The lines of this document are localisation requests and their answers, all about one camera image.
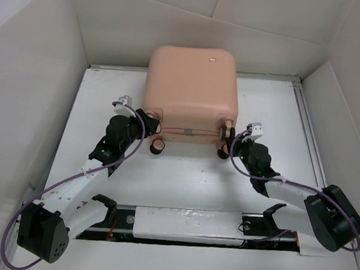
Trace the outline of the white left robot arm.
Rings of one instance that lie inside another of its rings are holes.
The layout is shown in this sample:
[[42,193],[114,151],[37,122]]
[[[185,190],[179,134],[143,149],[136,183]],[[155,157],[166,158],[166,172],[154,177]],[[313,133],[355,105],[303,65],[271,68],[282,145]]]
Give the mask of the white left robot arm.
[[25,206],[20,215],[17,243],[41,260],[54,263],[71,239],[97,223],[113,224],[117,203],[91,191],[106,181],[130,155],[133,142],[158,132],[160,122],[143,110],[130,110],[109,120],[105,135],[74,178],[47,190],[48,196]]

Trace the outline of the pink hard-shell suitcase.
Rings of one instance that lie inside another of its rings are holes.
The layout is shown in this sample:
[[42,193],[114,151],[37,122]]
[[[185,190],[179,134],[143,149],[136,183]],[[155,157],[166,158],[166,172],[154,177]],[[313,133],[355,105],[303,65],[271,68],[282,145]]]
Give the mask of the pink hard-shell suitcase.
[[224,49],[156,49],[149,60],[143,110],[162,129],[152,135],[150,152],[160,154],[166,142],[215,144],[218,152],[220,128],[236,127],[236,72],[235,58]]

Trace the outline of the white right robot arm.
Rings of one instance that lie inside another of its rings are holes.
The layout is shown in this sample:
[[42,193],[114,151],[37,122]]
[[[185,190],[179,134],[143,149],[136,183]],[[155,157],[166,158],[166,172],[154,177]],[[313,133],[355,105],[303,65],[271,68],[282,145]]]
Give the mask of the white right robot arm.
[[257,142],[262,133],[261,126],[250,125],[237,134],[233,127],[223,125],[218,134],[223,145],[217,153],[231,161],[239,158],[244,169],[238,172],[250,179],[253,189],[264,197],[282,201],[265,212],[261,222],[263,231],[269,235],[281,231],[284,221],[275,211],[290,204],[306,213],[310,234],[323,248],[331,252],[360,251],[360,215],[343,190],[333,184],[325,188],[306,186],[274,171],[268,148]]

